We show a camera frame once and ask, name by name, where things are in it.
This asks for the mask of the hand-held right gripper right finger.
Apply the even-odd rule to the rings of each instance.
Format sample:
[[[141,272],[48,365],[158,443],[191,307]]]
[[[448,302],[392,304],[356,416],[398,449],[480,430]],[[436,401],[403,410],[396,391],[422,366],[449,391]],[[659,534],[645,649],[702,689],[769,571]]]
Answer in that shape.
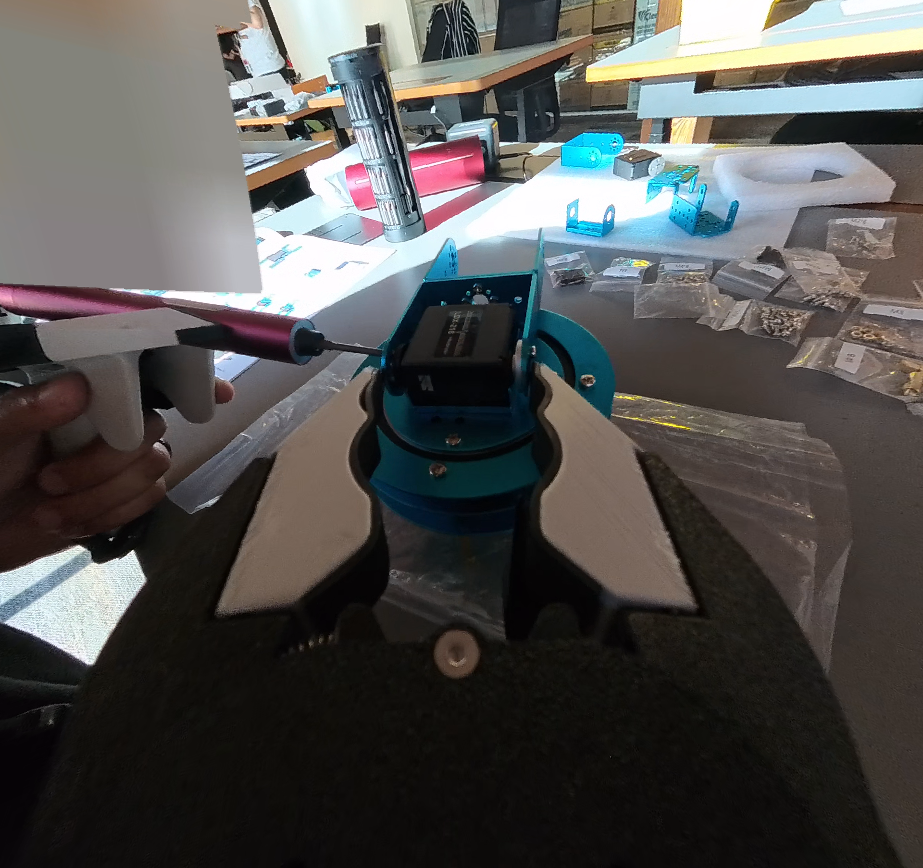
[[[530,404],[538,480],[515,515],[509,641],[558,613],[566,632],[604,641],[622,613],[698,613],[629,437],[547,366],[534,369]]]

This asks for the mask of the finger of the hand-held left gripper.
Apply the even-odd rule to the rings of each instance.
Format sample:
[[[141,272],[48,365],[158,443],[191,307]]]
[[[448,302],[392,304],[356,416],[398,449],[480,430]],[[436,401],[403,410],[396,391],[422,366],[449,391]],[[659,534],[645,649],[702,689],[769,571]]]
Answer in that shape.
[[[88,417],[94,424],[140,424],[140,359],[158,353],[155,390],[191,423],[209,422],[215,413],[213,355],[207,347],[183,344],[179,333],[206,332],[212,321],[173,308],[125,311],[37,324],[43,354],[72,365],[89,387]]]

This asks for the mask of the red electric screwdriver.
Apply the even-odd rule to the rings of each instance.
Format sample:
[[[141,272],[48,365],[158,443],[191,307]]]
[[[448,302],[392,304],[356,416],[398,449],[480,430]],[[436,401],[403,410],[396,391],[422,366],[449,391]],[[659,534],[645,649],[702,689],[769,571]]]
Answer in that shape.
[[[380,348],[329,340],[307,319],[107,288],[1,285],[1,304],[19,316],[43,320],[171,308],[214,325],[213,330],[181,331],[181,339],[191,339],[193,346],[296,365],[328,351],[374,359],[383,354]]]

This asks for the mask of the blue toy robot arm base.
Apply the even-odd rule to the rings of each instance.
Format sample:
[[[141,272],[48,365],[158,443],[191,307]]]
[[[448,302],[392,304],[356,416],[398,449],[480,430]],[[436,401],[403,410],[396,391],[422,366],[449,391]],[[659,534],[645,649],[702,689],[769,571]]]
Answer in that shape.
[[[513,527],[518,502],[539,479],[533,371],[546,366],[608,416],[616,375],[585,328],[543,310],[546,238],[512,272],[460,274],[446,240],[398,324],[379,369],[371,474],[383,505],[448,534]]]

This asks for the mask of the cluttered wooden desk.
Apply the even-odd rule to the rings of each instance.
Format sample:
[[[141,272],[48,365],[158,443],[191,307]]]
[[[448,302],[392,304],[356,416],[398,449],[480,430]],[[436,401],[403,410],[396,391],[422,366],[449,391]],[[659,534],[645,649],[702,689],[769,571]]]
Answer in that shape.
[[[248,192],[250,194],[258,193],[265,187],[287,179],[288,177],[302,173],[307,166],[314,162],[331,158],[335,156],[343,147],[347,146],[344,126],[337,124],[336,117],[333,113],[341,112],[341,107],[328,107],[320,104],[317,108],[308,106],[295,110],[292,114],[279,114],[269,116],[259,116],[250,110],[240,109],[240,113],[235,114],[235,123],[240,132],[246,129],[260,128],[266,126],[280,126],[288,128],[293,124],[303,121],[315,121],[317,114],[326,113],[328,118],[323,120],[323,124],[330,124],[320,132],[320,139],[311,141],[289,141],[274,140],[271,136],[257,135],[256,140],[242,140],[240,150],[243,156],[251,155],[270,155],[270,159],[265,159],[257,164],[245,166],[245,174]]]

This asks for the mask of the orange-edged grey desk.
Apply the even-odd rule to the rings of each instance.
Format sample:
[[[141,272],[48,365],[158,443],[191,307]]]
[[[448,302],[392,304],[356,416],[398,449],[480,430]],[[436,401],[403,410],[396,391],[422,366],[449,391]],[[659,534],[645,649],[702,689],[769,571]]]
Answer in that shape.
[[[572,54],[591,47],[593,38],[588,34],[486,54],[422,62],[395,70],[388,76],[396,102],[486,92],[550,65],[560,69]]]

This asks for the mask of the orange-edged white desk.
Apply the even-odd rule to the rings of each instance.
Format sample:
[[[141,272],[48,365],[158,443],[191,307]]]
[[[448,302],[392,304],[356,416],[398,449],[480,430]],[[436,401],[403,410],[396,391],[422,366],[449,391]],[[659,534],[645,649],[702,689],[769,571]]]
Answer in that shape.
[[[754,36],[682,46],[679,26],[590,64],[585,80],[640,83],[637,117],[669,120],[672,144],[708,144],[730,117],[919,112],[921,74],[808,86],[714,86],[728,71],[823,62],[921,60],[922,0],[817,0]]]

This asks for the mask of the printed instruction sheet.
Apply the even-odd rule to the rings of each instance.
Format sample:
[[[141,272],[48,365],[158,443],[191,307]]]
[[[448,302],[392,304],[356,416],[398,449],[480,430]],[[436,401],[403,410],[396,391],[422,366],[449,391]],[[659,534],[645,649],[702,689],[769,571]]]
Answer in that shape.
[[[261,291],[218,292],[218,305],[284,318],[311,318],[344,297],[393,253],[390,246],[358,245],[306,234],[284,236],[256,228]]]

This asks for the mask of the black card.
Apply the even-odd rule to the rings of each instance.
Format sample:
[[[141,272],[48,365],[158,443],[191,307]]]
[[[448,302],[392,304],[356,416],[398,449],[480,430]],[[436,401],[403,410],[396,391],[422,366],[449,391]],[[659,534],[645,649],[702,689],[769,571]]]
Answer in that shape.
[[[306,235],[363,246],[383,236],[383,226],[374,219],[347,213],[307,231]]]

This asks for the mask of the white foam sheet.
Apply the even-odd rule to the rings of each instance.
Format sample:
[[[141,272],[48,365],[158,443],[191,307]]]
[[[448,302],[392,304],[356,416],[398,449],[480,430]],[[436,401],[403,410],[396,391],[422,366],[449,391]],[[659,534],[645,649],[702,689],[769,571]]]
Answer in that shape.
[[[546,241],[583,241],[591,246],[643,255],[676,252],[689,257],[735,259],[758,248],[783,247],[798,218],[798,208],[757,211],[741,199],[733,228],[716,237],[689,235],[669,219],[673,189],[668,186],[647,201],[647,179],[626,180],[614,173],[613,156],[595,168],[563,166],[555,161],[528,182],[502,193],[499,200],[467,229],[470,240],[510,237]],[[567,209],[578,202],[579,219],[600,223],[613,206],[614,228],[602,238],[575,235],[566,229]]]

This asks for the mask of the silver servo motor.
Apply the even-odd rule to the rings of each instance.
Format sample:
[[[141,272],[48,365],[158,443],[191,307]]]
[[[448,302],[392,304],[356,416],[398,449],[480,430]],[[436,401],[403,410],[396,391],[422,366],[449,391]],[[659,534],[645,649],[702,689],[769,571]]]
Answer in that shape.
[[[623,150],[614,160],[613,173],[622,180],[637,181],[655,177],[663,172],[662,155],[649,149],[632,147]]]

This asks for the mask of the red aluminium screwdriver case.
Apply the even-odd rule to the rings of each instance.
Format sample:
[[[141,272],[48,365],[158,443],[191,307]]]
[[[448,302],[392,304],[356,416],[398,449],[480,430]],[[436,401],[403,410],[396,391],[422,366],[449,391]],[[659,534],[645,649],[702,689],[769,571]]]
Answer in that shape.
[[[486,180],[486,162],[477,136],[424,145],[408,152],[413,181],[421,197],[466,188]],[[353,205],[375,207],[372,185],[363,163],[345,168],[344,179]]]

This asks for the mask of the striped jacket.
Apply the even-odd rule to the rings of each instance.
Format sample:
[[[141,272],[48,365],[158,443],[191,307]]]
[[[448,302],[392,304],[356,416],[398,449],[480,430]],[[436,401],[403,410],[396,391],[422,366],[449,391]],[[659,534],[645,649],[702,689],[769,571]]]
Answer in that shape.
[[[464,0],[434,6],[426,29],[422,63],[479,55],[480,37]]]

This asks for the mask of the black office chair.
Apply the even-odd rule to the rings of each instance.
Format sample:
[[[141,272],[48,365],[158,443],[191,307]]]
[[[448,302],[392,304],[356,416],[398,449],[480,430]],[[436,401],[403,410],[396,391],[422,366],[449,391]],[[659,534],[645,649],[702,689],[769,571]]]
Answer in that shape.
[[[561,0],[499,0],[494,49],[511,50],[558,38]],[[565,60],[548,62],[493,88],[502,142],[541,142],[560,126],[556,73]]]

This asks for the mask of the long blue metal bracket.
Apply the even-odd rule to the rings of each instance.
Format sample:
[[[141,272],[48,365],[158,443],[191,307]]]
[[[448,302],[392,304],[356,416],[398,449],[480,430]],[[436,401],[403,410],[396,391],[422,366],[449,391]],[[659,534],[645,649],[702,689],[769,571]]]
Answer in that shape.
[[[707,207],[709,199],[705,182],[676,184],[668,211],[670,222],[690,237],[714,239],[724,236],[735,226],[739,202],[732,200],[724,216],[718,216]]]

